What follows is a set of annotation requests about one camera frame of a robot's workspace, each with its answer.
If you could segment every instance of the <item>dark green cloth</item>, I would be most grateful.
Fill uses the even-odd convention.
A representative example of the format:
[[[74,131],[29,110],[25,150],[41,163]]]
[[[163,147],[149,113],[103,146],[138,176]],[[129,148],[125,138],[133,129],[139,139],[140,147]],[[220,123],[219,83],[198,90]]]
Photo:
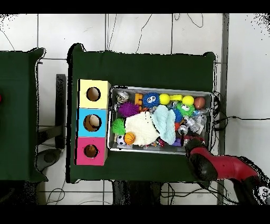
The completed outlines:
[[[72,105],[68,105],[72,107],[68,109],[71,111],[71,182],[77,179],[198,181],[183,155],[109,151],[104,166],[74,165],[77,80],[106,80],[112,86],[212,92],[215,55],[212,52],[202,56],[83,52],[82,47],[73,45],[68,57],[69,80],[72,79]]]
[[[0,52],[0,180],[46,181],[35,168],[36,63],[44,49]]]

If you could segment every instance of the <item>green spiky ball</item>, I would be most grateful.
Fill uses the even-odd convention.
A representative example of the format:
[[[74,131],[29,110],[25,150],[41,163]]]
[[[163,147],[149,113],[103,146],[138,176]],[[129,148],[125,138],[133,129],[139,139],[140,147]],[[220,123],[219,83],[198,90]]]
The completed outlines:
[[[126,130],[124,128],[124,119],[123,118],[117,118],[112,123],[112,132],[118,135],[124,135],[126,133]]]
[[[192,114],[193,114],[193,111],[195,110],[195,107],[193,105],[191,106],[187,106],[185,105],[186,107],[189,107],[189,110],[184,110],[182,108],[182,105],[185,105],[185,104],[182,104],[181,102],[179,102],[176,106],[176,108],[180,111],[180,113],[182,114],[182,116],[188,116],[188,117],[191,117]]]

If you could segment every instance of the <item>yellow cube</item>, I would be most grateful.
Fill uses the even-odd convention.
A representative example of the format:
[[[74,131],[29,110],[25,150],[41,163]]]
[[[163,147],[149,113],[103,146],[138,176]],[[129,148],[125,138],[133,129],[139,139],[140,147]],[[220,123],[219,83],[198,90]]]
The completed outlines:
[[[107,109],[110,88],[107,81],[79,79],[79,108]]]

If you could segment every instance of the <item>light blue cloth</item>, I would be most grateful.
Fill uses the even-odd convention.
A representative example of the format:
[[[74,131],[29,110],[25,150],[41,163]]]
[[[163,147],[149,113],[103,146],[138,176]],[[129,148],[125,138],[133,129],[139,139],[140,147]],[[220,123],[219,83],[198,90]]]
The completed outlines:
[[[151,115],[152,122],[160,134],[160,138],[172,145],[175,142],[175,113],[164,105],[159,105]]]

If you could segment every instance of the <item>soccer ball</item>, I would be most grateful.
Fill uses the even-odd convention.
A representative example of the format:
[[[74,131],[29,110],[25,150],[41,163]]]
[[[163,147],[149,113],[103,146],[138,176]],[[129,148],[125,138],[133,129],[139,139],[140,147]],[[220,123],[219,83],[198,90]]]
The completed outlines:
[[[126,143],[124,142],[124,136],[123,135],[117,136],[116,142],[117,142],[118,145],[126,145]]]

